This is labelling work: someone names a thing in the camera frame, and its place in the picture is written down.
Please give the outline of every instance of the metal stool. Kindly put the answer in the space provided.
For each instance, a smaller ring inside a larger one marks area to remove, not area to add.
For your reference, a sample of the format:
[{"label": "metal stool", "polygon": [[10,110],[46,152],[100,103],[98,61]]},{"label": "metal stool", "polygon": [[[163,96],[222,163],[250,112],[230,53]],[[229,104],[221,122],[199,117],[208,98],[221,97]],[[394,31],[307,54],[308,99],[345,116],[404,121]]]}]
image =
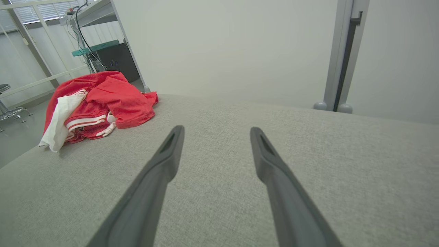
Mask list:
[{"label": "metal stool", "polygon": [[[2,92],[4,92],[4,91],[8,90],[9,88],[11,88],[9,86],[9,84],[0,84],[0,94]],[[22,123],[24,123],[24,122],[26,122],[26,120],[23,120],[22,117],[20,117],[19,113],[22,112],[22,111],[26,111],[29,114],[29,116],[33,114],[33,113],[30,113],[27,109],[25,109],[23,107],[17,107],[17,108],[14,108],[12,110],[9,110],[3,104],[3,102],[1,100],[0,100],[0,110],[2,112],[2,114],[0,115],[0,121],[3,121],[3,120],[8,119],[8,118],[10,118],[12,116],[15,116],[14,119],[19,118],[22,121]]]}]

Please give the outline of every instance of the window blind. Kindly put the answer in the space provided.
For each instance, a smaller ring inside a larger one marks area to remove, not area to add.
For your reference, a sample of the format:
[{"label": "window blind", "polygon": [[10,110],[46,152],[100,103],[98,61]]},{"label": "window blind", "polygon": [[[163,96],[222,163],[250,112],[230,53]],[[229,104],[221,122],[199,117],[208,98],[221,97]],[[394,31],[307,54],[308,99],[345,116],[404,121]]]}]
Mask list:
[{"label": "window blind", "polygon": [[[9,1],[11,4],[19,4],[26,2],[35,2],[37,0],[9,0]],[[47,21],[65,16],[65,12],[68,9],[78,5],[79,5],[78,1],[69,1],[69,2],[56,3],[56,4],[38,5],[38,9],[41,12],[44,20]],[[33,7],[16,8],[15,12],[17,13],[18,17],[24,24],[40,21]]]}]

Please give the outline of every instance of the floor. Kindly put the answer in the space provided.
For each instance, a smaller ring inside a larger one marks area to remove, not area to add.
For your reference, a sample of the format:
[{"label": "floor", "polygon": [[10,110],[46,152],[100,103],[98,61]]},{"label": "floor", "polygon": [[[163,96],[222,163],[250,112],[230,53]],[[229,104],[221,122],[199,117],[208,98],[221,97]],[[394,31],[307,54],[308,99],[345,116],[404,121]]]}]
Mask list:
[{"label": "floor", "polygon": [[[144,91],[140,79],[131,84],[140,91]],[[46,101],[30,107],[29,111],[33,113],[32,116],[21,114],[20,116],[26,120],[25,123],[21,123],[19,119],[8,119],[0,122],[0,127],[4,129],[3,132],[0,132],[0,168],[40,143],[48,104],[49,101]]]}]

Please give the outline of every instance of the gray fabric surface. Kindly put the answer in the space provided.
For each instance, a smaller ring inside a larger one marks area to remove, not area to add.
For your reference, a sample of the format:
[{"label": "gray fabric surface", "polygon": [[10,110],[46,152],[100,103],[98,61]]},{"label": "gray fabric surface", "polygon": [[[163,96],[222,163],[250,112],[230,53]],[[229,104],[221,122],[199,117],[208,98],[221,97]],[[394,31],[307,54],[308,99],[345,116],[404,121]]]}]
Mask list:
[{"label": "gray fabric surface", "polygon": [[160,95],[156,116],[35,147],[0,169],[0,246],[84,246],[171,128],[186,128],[156,246],[276,246],[250,127],[264,130],[346,246],[438,246],[439,126]]}]

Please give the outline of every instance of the green tray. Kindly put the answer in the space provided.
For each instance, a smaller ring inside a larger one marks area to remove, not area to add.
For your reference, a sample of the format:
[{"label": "green tray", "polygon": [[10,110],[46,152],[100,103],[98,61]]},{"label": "green tray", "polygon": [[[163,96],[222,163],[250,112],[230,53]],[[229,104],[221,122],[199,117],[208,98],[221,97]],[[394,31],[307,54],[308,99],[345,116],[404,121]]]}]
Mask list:
[{"label": "green tray", "polygon": [[[110,46],[115,46],[115,45],[118,45],[118,44],[119,44],[119,40],[113,40],[113,41],[105,42],[105,43],[102,43],[102,44],[94,45],[94,46],[92,46],[90,48],[91,48],[92,51],[98,51],[98,50],[101,50],[101,49],[104,49],[104,48],[107,48],[107,47],[110,47]],[[81,50],[72,51],[72,55],[74,57],[77,57],[77,56],[82,56],[83,54],[86,54],[86,53],[89,53],[89,52],[90,52],[89,49],[85,48],[85,49],[81,49]]]}]

